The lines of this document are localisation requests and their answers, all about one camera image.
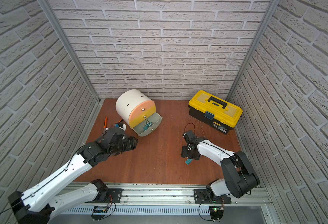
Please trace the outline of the teal binder clip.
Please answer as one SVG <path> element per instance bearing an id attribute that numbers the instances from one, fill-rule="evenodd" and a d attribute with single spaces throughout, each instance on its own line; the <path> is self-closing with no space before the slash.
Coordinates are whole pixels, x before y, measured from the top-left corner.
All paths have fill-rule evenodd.
<path id="1" fill-rule="evenodd" d="M 148 119 L 145 119 L 145 125 L 143 126 L 143 130 L 148 130 L 151 126 L 153 126 L 153 122 L 150 122 Z"/>
<path id="2" fill-rule="evenodd" d="M 186 164 L 186 165 L 189 165 L 192 161 L 193 161 L 193 159 L 187 159 L 187 160 L 185 161 L 185 164 Z"/>

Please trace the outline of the yellow drawer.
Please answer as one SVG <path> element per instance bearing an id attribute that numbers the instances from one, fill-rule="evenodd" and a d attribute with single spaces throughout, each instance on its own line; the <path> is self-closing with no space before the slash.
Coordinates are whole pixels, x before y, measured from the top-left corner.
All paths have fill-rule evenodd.
<path id="1" fill-rule="evenodd" d="M 133 110 L 129 116 L 129 126 L 134 128 L 135 126 L 139 125 L 148 117 L 152 116 L 156 112 L 156 108 L 147 108 L 144 111 L 141 108 L 137 108 Z"/>

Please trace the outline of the white round drawer cabinet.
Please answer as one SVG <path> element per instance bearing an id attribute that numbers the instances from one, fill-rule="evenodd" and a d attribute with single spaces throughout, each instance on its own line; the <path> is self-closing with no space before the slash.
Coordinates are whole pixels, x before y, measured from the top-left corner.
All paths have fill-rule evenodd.
<path id="1" fill-rule="evenodd" d="M 141 102 L 151 100 L 139 90 L 133 89 L 123 93 L 116 101 L 116 112 L 129 125 L 130 113 Z"/>

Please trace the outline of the orange top drawer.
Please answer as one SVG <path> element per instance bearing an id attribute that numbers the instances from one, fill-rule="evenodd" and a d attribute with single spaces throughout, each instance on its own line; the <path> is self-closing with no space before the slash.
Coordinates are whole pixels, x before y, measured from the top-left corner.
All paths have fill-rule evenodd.
<path id="1" fill-rule="evenodd" d="M 153 115 L 155 112 L 156 112 L 155 102 L 152 100 L 146 100 L 144 102 L 141 102 L 136 107 L 134 107 L 134 109 L 130 113 L 129 119 L 135 119 L 138 117 L 143 118 L 144 115 L 146 117 L 149 117 Z"/>

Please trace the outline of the grey bottom drawer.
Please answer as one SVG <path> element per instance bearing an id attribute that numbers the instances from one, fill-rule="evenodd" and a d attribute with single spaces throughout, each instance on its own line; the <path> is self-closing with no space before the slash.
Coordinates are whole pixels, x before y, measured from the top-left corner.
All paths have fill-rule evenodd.
<path id="1" fill-rule="evenodd" d="M 158 128 L 162 122 L 162 119 L 163 118 L 161 115 L 154 113 L 153 115 L 146 118 L 143 122 L 135 126 L 133 130 L 139 137 L 147 136 Z"/>

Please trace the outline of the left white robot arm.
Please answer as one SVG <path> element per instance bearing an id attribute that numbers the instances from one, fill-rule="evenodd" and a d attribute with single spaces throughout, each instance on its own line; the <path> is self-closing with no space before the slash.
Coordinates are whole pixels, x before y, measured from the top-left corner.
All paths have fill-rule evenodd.
<path id="1" fill-rule="evenodd" d="M 100 179 L 59 195 L 59 192 L 83 173 L 111 156 L 134 150 L 138 140 L 125 133 L 125 127 L 109 128 L 97 140 L 81 146 L 61 168 L 34 187 L 15 191 L 8 197 L 19 224 L 46 224 L 55 216 L 86 202 L 108 202 L 108 187 Z"/>

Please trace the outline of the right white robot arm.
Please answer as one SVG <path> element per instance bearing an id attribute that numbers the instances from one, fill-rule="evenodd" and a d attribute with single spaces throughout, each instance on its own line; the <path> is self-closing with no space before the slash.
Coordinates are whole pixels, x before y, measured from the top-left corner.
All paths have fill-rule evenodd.
<path id="1" fill-rule="evenodd" d="M 199 160 L 205 156 L 218 164 L 224 178 L 207 185 L 210 200 L 223 195 L 232 195 L 241 198 L 250 194 L 251 190 L 260 184 L 260 179 L 248 157 L 242 151 L 232 152 L 225 150 L 203 137 L 183 135 L 186 145 L 182 147 L 181 156 L 192 160 Z"/>

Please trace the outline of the yellow black toolbox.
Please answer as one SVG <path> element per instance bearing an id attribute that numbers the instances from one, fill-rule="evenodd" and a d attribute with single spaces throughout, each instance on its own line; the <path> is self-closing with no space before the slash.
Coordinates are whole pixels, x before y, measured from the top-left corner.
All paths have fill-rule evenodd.
<path id="1" fill-rule="evenodd" d="M 189 115 L 223 134 L 235 128 L 243 110 L 206 91 L 200 90 L 188 103 Z"/>

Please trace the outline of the right controller board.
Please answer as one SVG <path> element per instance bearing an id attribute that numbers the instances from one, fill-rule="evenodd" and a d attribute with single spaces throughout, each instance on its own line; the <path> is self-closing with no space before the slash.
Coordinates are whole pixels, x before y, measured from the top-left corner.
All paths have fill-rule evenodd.
<path id="1" fill-rule="evenodd" d="M 212 221 L 220 221 L 224 215 L 223 207 L 209 206 L 209 212 Z"/>

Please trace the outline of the controller board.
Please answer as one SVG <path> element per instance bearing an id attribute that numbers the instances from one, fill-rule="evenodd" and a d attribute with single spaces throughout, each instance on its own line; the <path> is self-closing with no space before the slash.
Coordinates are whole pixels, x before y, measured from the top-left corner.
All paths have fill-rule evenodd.
<path id="1" fill-rule="evenodd" d="M 110 208 L 107 206 L 94 206 L 91 217 L 94 221 L 104 219 L 110 214 Z"/>
<path id="2" fill-rule="evenodd" d="M 220 221 L 224 215 L 223 207 L 209 206 L 209 212 L 212 221 Z"/>

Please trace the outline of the left controller board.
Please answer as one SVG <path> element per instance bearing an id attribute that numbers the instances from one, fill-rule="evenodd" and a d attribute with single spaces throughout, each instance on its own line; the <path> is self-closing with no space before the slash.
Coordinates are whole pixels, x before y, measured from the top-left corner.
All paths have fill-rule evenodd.
<path id="1" fill-rule="evenodd" d="M 94 221 L 104 219 L 110 214 L 110 208 L 107 206 L 94 206 L 91 217 Z"/>

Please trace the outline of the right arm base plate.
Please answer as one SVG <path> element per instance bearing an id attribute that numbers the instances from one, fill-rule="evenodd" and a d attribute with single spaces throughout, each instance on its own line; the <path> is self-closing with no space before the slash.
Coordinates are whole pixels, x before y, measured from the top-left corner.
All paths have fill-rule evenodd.
<path id="1" fill-rule="evenodd" d="M 194 200 L 196 204 L 200 203 L 217 203 L 231 204 L 231 196 L 224 194 L 222 196 L 214 195 L 209 189 L 194 189 Z"/>

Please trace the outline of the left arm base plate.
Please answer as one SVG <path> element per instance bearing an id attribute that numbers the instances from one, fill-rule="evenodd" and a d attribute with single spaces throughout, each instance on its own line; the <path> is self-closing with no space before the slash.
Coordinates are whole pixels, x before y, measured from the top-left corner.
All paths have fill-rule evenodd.
<path id="1" fill-rule="evenodd" d="M 107 190 L 101 191 L 95 198 L 95 201 L 99 203 L 108 203 L 113 201 L 114 203 L 120 203 L 123 189 L 119 188 L 109 188 Z"/>

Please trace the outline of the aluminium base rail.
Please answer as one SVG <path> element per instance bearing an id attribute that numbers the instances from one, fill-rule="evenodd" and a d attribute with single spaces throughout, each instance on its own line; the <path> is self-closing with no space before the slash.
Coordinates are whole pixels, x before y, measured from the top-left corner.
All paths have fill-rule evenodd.
<path id="1" fill-rule="evenodd" d="M 122 189 L 119 205 L 198 205 L 203 195 L 195 194 L 194 190 L 202 192 L 205 185 L 180 184 L 135 184 L 106 183 L 110 189 Z M 254 188 L 250 195 L 235 198 L 233 195 L 223 195 L 217 204 L 224 201 L 225 206 L 273 206 L 273 202 L 265 188 Z"/>

